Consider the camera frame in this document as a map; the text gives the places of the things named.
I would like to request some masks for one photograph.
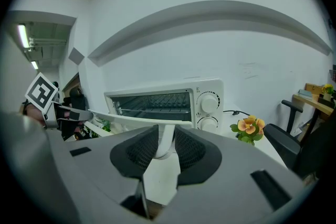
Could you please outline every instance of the flower pot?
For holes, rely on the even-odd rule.
[[[327,101],[330,101],[330,100],[331,100],[331,94],[329,94],[329,93],[325,93],[325,94],[323,95],[323,99],[325,99],[325,100],[327,100]]]

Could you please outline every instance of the oven knob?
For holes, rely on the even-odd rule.
[[[205,119],[201,123],[201,128],[203,131],[216,133],[217,123],[213,119]]]
[[[214,112],[218,107],[218,100],[211,94],[205,94],[201,101],[201,108],[206,113]]]

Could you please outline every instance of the potted plant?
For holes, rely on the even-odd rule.
[[[331,84],[326,84],[324,85],[322,92],[323,92],[323,99],[330,101],[331,95],[334,92],[334,88]]]
[[[238,121],[237,124],[230,125],[231,130],[237,133],[238,140],[255,145],[254,142],[262,139],[264,135],[265,122],[250,115],[248,118]]]

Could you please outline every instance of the oven window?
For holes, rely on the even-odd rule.
[[[111,99],[118,115],[154,120],[191,121],[188,92]]]

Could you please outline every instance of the box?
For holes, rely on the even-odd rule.
[[[305,90],[310,91],[312,94],[320,94],[322,93],[322,89],[323,89],[322,86],[318,86],[315,84],[309,84],[309,83],[306,83],[306,87],[305,87]]]

